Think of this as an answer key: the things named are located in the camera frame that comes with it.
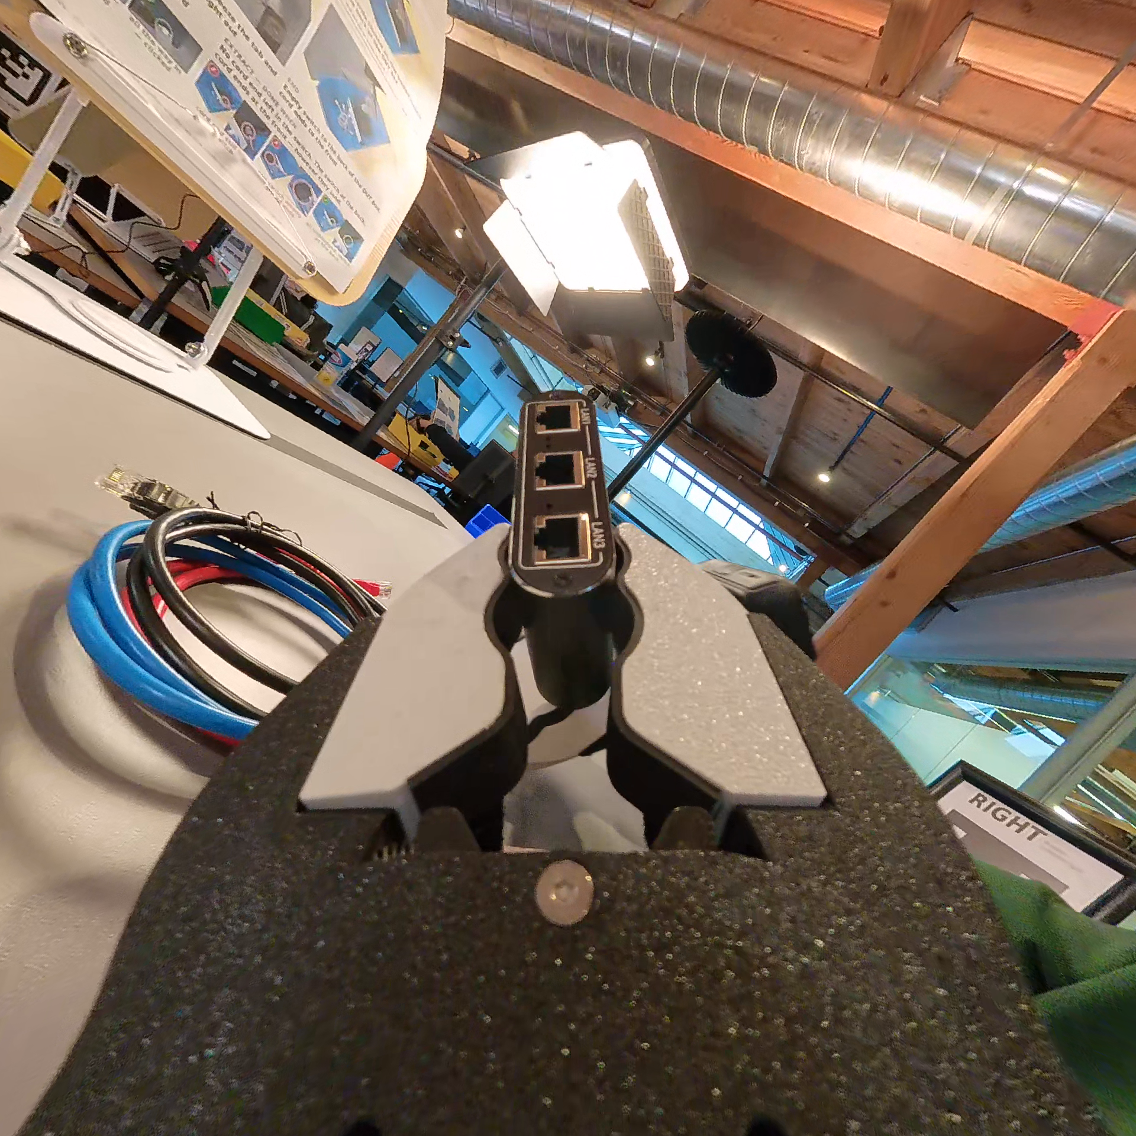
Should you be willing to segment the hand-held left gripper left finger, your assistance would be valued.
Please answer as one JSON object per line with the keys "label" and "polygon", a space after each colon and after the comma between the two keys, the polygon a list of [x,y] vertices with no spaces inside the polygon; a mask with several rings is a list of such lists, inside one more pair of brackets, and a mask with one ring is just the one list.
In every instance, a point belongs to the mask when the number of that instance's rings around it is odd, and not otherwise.
{"label": "hand-held left gripper left finger", "polygon": [[452,808],[480,844],[501,841],[529,749],[508,537],[498,524],[465,543],[381,618],[299,790],[305,811],[390,811],[413,838]]}

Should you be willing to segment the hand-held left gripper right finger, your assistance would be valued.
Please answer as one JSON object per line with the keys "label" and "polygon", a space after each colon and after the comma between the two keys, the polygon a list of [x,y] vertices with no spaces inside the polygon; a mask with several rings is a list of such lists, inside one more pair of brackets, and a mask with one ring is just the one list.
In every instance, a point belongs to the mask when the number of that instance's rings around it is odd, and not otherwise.
{"label": "hand-held left gripper right finger", "polygon": [[744,605],[646,532],[617,536],[633,620],[611,729],[708,808],[820,807],[826,787]]}

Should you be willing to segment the black ethernet port hub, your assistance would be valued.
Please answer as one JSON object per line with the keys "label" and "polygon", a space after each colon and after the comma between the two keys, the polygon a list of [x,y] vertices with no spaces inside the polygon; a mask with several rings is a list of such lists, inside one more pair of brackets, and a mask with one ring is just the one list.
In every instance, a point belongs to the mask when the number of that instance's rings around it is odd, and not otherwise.
{"label": "black ethernet port hub", "polygon": [[504,563],[536,687],[558,711],[611,687],[620,553],[596,409],[570,390],[520,411]]}

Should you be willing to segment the person's green sweater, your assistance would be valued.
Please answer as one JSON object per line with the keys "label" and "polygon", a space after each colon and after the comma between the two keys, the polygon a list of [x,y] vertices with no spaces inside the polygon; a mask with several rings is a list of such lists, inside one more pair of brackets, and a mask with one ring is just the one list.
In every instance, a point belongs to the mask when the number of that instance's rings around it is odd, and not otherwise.
{"label": "person's green sweater", "polygon": [[1134,932],[1073,910],[1039,882],[976,860],[1033,1007],[1101,1128],[1134,1132]]}

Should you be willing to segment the wooden support beam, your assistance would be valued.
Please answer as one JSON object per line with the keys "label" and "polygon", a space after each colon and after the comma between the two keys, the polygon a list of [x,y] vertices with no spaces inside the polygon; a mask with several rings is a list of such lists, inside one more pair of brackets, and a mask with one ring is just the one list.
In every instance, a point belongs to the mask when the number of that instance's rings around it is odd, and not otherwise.
{"label": "wooden support beam", "polygon": [[977,456],[815,637],[844,691],[1133,385],[1134,312],[1115,314]]}

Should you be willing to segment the wooden workbench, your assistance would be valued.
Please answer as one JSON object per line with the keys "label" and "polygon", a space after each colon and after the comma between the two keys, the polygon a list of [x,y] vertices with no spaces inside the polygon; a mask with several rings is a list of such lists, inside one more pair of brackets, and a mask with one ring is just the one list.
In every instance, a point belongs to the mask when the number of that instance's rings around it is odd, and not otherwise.
{"label": "wooden workbench", "polygon": [[[93,231],[82,219],[72,220],[62,230],[43,225],[35,212],[20,221],[28,245],[43,257],[62,261],[62,267],[116,298],[118,303],[142,302],[163,290],[163,277],[133,252],[113,252],[91,240]],[[350,435],[358,433],[371,413],[368,406],[336,386],[320,382],[314,373],[284,348],[267,346],[232,322],[209,360],[219,366],[228,359],[240,360],[241,368],[255,372],[279,387],[310,402],[346,425]]]}

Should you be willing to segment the black light stand pole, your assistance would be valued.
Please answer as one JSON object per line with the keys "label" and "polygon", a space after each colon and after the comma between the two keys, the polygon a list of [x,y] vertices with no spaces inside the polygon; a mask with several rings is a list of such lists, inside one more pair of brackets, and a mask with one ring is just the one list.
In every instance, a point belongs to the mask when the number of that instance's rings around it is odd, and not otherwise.
{"label": "black light stand pole", "polygon": [[441,317],[427,329],[415,349],[396,368],[394,386],[351,440],[352,450],[364,451],[376,439],[377,433],[390,424],[426,372],[439,361],[443,351],[452,349],[461,338],[461,329],[489,296],[505,271],[504,259],[497,258],[474,283],[461,284]]}

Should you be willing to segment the black round disc stand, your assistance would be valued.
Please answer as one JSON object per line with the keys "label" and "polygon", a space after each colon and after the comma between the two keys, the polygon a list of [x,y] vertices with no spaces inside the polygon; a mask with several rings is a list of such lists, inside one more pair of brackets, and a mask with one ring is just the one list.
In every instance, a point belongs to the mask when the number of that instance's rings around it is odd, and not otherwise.
{"label": "black round disc stand", "polygon": [[691,312],[685,329],[685,343],[693,359],[702,367],[702,375],[608,483],[607,498],[610,502],[622,493],[655,451],[717,383],[746,400],[764,398],[777,383],[777,368],[771,353],[744,321],[727,311],[701,309]]}

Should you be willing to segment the green plastic bin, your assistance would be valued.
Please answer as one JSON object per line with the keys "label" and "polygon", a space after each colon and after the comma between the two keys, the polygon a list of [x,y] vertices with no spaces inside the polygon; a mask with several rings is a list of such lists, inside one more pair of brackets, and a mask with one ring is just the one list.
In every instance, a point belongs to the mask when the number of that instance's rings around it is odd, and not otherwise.
{"label": "green plastic bin", "polygon": [[287,317],[252,290],[243,293],[234,312],[234,322],[269,346],[282,343],[290,328]]}

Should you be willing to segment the studio light panel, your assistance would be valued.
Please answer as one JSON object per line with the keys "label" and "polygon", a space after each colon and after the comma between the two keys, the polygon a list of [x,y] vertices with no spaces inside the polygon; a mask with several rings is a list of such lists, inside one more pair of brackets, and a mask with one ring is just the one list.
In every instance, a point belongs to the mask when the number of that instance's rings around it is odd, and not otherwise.
{"label": "studio light panel", "polygon": [[562,334],[674,340],[674,297],[689,275],[646,141],[571,131],[467,170],[503,195],[484,233]]}

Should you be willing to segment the instruction board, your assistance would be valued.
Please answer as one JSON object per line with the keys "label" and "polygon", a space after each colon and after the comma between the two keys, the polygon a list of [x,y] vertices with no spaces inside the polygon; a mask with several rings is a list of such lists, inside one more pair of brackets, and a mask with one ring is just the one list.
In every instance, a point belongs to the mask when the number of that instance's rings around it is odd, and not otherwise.
{"label": "instruction board", "polygon": [[447,2],[2,2],[2,21],[318,302],[363,293],[423,182]]}

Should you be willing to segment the black white marker poster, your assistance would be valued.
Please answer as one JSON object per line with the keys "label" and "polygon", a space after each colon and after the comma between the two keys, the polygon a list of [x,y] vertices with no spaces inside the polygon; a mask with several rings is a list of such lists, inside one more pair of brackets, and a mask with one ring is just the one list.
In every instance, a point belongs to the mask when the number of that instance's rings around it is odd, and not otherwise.
{"label": "black white marker poster", "polygon": [[43,106],[66,91],[68,80],[1,30],[1,112],[7,119]]}

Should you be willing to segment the silver ventilation duct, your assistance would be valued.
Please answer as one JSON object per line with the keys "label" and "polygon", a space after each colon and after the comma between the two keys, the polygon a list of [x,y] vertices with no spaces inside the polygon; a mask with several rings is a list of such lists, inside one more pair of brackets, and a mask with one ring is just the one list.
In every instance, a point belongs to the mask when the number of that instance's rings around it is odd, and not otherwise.
{"label": "silver ventilation duct", "polygon": [[1133,301],[1133,186],[616,2],[448,2],[456,21],[1057,284]]}

